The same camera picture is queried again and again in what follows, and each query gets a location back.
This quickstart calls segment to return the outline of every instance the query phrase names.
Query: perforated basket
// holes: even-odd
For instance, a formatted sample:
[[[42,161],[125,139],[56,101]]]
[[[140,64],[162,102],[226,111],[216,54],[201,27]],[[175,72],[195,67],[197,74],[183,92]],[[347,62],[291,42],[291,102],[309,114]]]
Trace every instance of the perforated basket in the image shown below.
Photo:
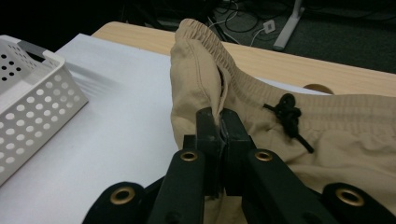
[[[0,35],[0,185],[88,102],[64,63],[53,52]]]

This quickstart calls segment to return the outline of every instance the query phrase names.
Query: light wood surface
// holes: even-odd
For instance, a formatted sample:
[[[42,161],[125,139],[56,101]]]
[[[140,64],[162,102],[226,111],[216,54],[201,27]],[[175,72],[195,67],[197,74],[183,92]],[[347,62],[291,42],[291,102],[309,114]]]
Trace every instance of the light wood surface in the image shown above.
[[[110,22],[92,36],[169,55],[174,33],[121,22]],[[254,77],[304,87],[323,85],[334,94],[396,96],[396,75],[286,53],[223,43],[237,66]]]

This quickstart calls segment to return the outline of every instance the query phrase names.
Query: khaki fabric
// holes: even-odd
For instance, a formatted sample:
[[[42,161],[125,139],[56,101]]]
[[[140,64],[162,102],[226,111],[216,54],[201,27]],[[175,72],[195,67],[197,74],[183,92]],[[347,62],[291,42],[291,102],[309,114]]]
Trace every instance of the khaki fabric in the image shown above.
[[[273,150],[311,189],[334,182],[365,190],[396,215],[396,98],[377,95],[312,95],[292,92],[300,135],[313,154],[284,134],[274,113],[288,91],[241,71],[219,39],[198,21],[186,19],[171,51],[175,140],[195,134],[195,113],[211,106],[235,111],[258,148]],[[239,197],[205,199],[205,223],[246,223]]]

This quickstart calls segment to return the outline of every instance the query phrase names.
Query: drawstring knot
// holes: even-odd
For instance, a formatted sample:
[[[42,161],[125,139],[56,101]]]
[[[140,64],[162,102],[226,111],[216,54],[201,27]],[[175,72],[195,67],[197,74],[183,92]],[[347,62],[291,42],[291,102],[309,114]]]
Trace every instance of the drawstring knot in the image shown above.
[[[294,107],[295,105],[296,101],[294,96],[290,93],[286,93],[280,98],[279,104],[275,107],[265,104],[264,108],[275,113],[276,118],[279,119],[283,126],[283,130],[290,138],[296,138],[309,153],[313,153],[314,149],[299,134],[298,118],[302,115],[302,112],[299,108]]]

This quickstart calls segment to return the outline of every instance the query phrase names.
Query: metal grommet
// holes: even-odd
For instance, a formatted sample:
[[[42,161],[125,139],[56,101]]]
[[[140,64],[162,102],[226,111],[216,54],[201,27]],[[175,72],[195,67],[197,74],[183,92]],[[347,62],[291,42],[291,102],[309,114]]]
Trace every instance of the metal grommet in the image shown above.
[[[195,160],[198,159],[198,155],[197,155],[195,152],[186,151],[186,152],[183,152],[183,153],[180,155],[180,158],[181,158],[183,161],[195,161]]]
[[[268,152],[260,151],[260,152],[256,152],[254,155],[259,161],[271,161],[273,158],[272,155]]]
[[[121,187],[114,190],[110,196],[110,201],[114,204],[125,204],[134,198],[134,189],[131,187]]]
[[[337,189],[335,195],[343,202],[352,206],[363,206],[364,199],[351,189]]]

